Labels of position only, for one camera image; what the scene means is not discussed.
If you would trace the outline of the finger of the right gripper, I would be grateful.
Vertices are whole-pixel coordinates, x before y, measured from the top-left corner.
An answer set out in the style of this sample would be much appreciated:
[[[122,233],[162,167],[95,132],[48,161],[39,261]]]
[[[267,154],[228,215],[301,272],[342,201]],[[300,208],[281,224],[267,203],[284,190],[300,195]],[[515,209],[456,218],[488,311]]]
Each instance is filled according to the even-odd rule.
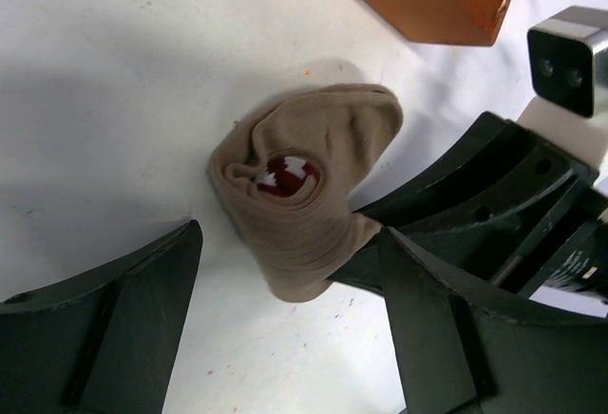
[[[378,249],[364,247],[329,276],[329,280],[360,290],[383,295]]]

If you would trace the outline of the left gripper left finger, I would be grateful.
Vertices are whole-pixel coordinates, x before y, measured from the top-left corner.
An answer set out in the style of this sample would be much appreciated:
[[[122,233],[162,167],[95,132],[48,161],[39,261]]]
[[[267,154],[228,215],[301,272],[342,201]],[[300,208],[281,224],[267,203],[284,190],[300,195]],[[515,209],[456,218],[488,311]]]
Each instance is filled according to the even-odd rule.
[[[4,413],[160,413],[198,274],[191,220],[1,304]]]

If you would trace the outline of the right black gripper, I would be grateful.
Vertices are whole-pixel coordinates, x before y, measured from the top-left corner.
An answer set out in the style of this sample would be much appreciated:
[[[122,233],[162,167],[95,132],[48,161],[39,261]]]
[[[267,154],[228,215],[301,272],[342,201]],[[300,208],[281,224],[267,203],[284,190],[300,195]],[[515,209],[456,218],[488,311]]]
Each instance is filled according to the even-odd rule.
[[[406,235],[453,232],[493,224],[598,176],[536,132],[485,112],[430,167],[359,211]],[[605,300],[607,196],[586,190],[516,245],[504,236],[486,239],[465,270],[521,297],[545,286]]]

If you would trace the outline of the tan sock with maroon cuff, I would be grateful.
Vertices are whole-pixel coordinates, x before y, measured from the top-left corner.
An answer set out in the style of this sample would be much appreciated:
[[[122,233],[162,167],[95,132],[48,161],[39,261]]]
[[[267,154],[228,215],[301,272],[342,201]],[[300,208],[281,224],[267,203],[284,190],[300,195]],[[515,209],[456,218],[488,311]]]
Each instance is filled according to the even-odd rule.
[[[214,150],[210,179],[275,297],[315,299],[379,233],[348,196],[402,124],[386,87],[331,85],[259,109]]]

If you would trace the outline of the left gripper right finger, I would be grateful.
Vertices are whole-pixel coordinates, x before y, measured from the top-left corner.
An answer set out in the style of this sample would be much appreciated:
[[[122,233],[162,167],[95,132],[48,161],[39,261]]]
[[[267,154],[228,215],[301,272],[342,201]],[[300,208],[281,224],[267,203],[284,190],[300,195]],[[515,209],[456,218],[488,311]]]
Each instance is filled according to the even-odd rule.
[[[603,413],[607,323],[496,288],[403,235],[378,237],[410,413]]]

